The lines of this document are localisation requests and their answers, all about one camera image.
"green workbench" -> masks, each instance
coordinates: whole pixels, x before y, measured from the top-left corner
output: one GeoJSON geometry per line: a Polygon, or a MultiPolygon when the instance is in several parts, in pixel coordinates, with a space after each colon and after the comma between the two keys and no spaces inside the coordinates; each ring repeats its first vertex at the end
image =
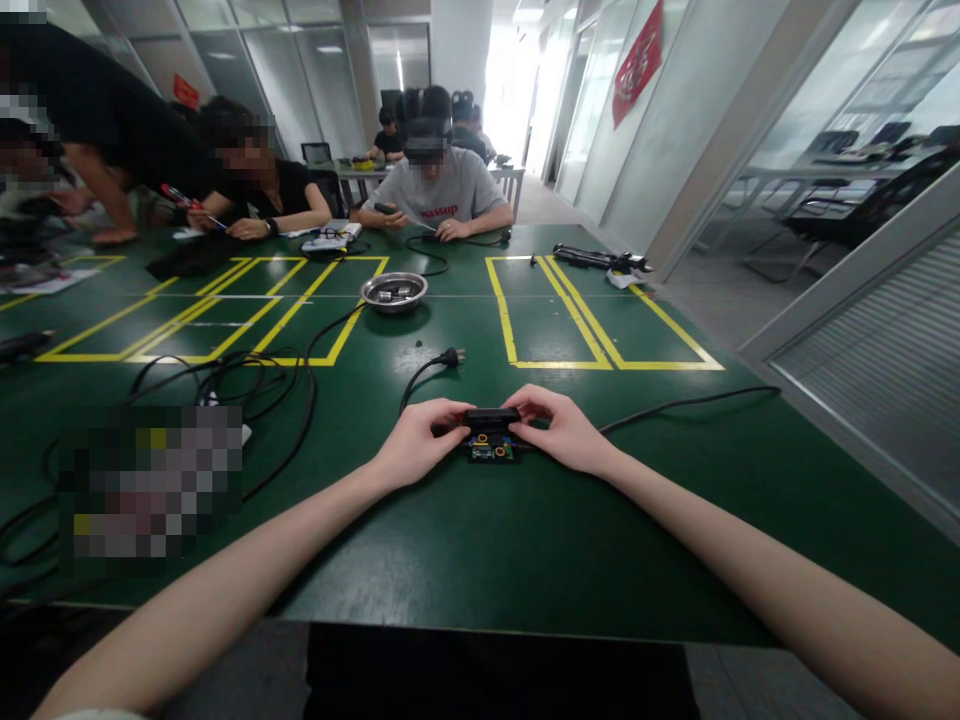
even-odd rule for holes
{"type": "MultiPolygon", "coordinates": [[[[173,246],[158,235],[77,260],[77,267],[102,271],[58,295],[0,301],[0,339],[58,330],[47,354],[2,371],[0,520],[49,492],[40,456],[58,427],[79,422],[85,407],[117,402],[150,358],[305,349],[319,328],[357,303],[374,272],[418,272],[434,263],[396,236],[366,231],[362,239],[370,250],[335,266],[301,263],[298,243],[280,239],[250,245],[249,257],[210,277],[158,285],[143,270],[173,246]]],[[[271,485],[165,576],[109,582],[71,602],[139,605],[365,462],[392,428],[414,370],[451,345],[466,349],[466,364],[420,385],[414,401],[446,396],[498,406],[524,383],[538,383],[573,397],[600,425],[665,401],[758,384],[668,303],[616,290],[599,270],[552,262],[557,242],[599,247],[580,227],[541,225],[514,228],[506,246],[436,249],[450,270],[429,279],[414,314],[386,317],[367,308],[318,343],[314,422],[271,485]]],[[[176,369],[164,365],[152,377],[176,369]]],[[[192,393],[185,379],[156,401],[180,404],[192,393]]],[[[295,392],[253,423],[245,484],[287,452],[303,409],[304,394],[295,392]]],[[[782,399],[757,394],[677,409],[611,439],[960,651],[960,549],[782,399]]],[[[29,549],[54,522],[53,515],[39,518],[5,553],[29,549]]],[[[49,566],[4,570],[0,584],[49,566]]],[[[72,582],[52,578],[32,596],[72,582]]],[[[534,453],[508,467],[447,458],[337,538],[273,611],[369,625],[776,644],[633,504],[534,453]]]]}

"chair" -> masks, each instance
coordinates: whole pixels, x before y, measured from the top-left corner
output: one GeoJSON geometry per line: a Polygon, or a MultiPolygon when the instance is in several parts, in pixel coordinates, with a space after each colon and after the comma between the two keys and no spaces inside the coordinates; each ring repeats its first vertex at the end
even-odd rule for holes
{"type": "Polygon", "coordinates": [[[340,189],[340,176],[336,170],[311,170],[310,176],[320,188],[323,199],[330,206],[330,212],[335,218],[347,217],[347,204],[343,201],[343,192],[340,189]]]}
{"type": "Polygon", "coordinates": [[[873,136],[870,145],[879,145],[880,143],[895,143],[903,137],[903,134],[910,129],[912,122],[887,123],[880,132],[873,136]]]}
{"type": "MultiPolygon", "coordinates": [[[[914,198],[936,182],[940,176],[960,160],[960,149],[948,149],[921,160],[909,170],[904,171],[888,183],[874,190],[862,203],[855,206],[845,217],[828,219],[825,217],[786,217],[780,220],[784,229],[757,245],[743,258],[743,264],[750,270],[772,283],[785,283],[792,280],[803,270],[807,262],[823,250],[834,244],[855,250],[868,237],[879,230],[890,218],[909,205],[914,198]],[[757,253],[784,233],[792,233],[798,240],[810,243],[810,248],[799,263],[793,266],[786,276],[773,276],[764,271],[763,264],[783,264],[782,261],[758,257],[757,253]]],[[[808,203],[837,203],[845,207],[842,200],[810,199],[801,203],[802,209],[808,203]]]]}
{"type": "Polygon", "coordinates": [[[923,147],[950,146],[958,142],[960,142],[960,125],[941,125],[934,128],[929,137],[923,141],[923,147]]]}
{"type": "Polygon", "coordinates": [[[330,143],[300,143],[300,152],[303,153],[303,161],[307,165],[333,160],[333,155],[330,154],[330,143]]]}
{"type": "MultiPolygon", "coordinates": [[[[825,132],[819,133],[814,139],[813,142],[803,151],[803,156],[811,155],[835,155],[836,153],[844,150],[851,145],[853,145],[857,138],[860,137],[860,133],[856,130],[827,130],[825,132]]],[[[790,183],[798,182],[797,180],[778,180],[773,190],[770,191],[770,194],[767,195],[766,200],[760,203],[760,209],[766,210],[769,213],[776,215],[781,210],[783,210],[783,205],[779,205],[775,208],[767,207],[767,202],[776,195],[783,188],[784,185],[790,183]]],[[[849,180],[844,180],[843,178],[818,178],[810,183],[810,192],[804,198],[803,202],[809,200],[821,187],[833,188],[833,198],[837,197],[837,193],[840,192],[841,188],[845,188],[850,184],[849,180]]]]}

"red sign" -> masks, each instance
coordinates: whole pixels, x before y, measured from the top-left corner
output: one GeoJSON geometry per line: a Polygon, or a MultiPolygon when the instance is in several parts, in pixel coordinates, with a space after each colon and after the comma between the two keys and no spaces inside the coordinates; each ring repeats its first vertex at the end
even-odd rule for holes
{"type": "Polygon", "coordinates": [[[173,74],[173,96],[191,110],[200,107],[200,93],[177,73],[173,74]]]}
{"type": "Polygon", "coordinates": [[[663,35],[663,0],[658,0],[650,17],[617,72],[613,87],[613,129],[626,117],[640,93],[660,67],[660,38],[663,35]]]}

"metal bowl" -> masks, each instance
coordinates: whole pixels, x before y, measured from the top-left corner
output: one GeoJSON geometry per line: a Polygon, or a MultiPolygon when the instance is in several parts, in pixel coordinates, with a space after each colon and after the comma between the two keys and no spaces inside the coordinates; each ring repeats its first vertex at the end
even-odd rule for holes
{"type": "Polygon", "coordinates": [[[360,287],[360,297],[385,315],[410,312],[427,293],[427,280],[414,273],[384,273],[360,287]]]}

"hand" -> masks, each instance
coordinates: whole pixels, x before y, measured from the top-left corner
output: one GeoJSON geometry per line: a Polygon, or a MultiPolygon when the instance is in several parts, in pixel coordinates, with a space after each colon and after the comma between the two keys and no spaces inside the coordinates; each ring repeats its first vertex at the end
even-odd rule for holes
{"type": "Polygon", "coordinates": [[[82,215],[93,205],[96,198],[82,188],[76,190],[51,190],[44,193],[60,206],[60,213],[66,217],[82,215]]]}
{"type": "Polygon", "coordinates": [[[450,242],[451,240],[468,238],[473,235],[473,232],[470,230],[470,223],[462,223],[459,220],[447,218],[437,228],[437,235],[440,237],[440,242],[450,242]]]}
{"type": "Polygon", "coordinates": [[[95,245],[123,245],[136,239],[136,230],[122,230],[120,228],[104,228],[93,235],[95,245]]]}
{"type": "Polygon", "coordinates": [[[510,432],[572,470],[598,475],[617,452],[566,395],[551,392],[539,385],[524,385],[503,407],[520,411],[521,422],[511,424],[510,432]],[[530,423],[538,418],[549,420],[549,429],[531,427],[530,423]]]}
{"type": "MultiPolygon", "coordinates": [[[[390,207],[396,209],[395,203],[384,203],[390,207]]],[[[395,212],[393,215],[384,215],[383,216],[383,226],[389,230],[399,230],[400,228],[405,228],[410,224],[410,218],[404,215],[402,212],[395,212]]]]}
{"type": "Polygon", "coordinates": [[[459,445],[470,434],[470,428],[461,425],[435,438],[430,426],[445,422],[457,425],[459,416],[474,407],[445,398],[407,405],[393,432],[370,462],[388,489],[412,485],[459,445]]]}
{"type": "Polygon", "coordinates": [[[217,224],[213,221],[213,218],[210,217],[210,213],[203,208],[190,208],[187,210],[187,223],[194,230],[199,230],[200,232],[211,232],[217,229],[217,224]]]}
{"type": "Polygon", "coordinates": [[[228,227],[227,234],[240,240],[260,240],[270,234],[270,226],[265,220],[243,218],[228,227]]]}

